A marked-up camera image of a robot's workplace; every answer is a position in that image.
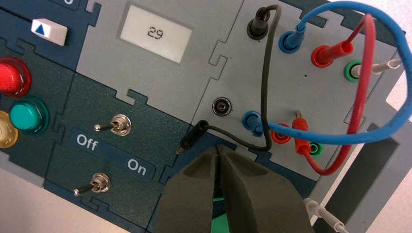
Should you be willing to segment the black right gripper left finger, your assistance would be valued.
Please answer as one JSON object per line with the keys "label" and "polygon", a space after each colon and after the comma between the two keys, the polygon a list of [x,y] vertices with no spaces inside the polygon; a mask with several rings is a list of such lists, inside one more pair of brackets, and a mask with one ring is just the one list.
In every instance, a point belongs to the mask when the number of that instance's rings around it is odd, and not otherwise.
{"label": "black right gripper left finger", "polygon": [[209,233],[218,153],[210,147],[167,182],[156,233]]}

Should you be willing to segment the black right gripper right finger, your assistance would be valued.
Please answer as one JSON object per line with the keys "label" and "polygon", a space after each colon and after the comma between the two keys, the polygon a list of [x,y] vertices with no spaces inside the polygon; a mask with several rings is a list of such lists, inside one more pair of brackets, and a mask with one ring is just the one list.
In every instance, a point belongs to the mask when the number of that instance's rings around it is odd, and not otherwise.
{"label": "black right gripper right finger", "polygon": [[220,187],[231,233],[310,233],[303,199],[285,177],[218,145]]}

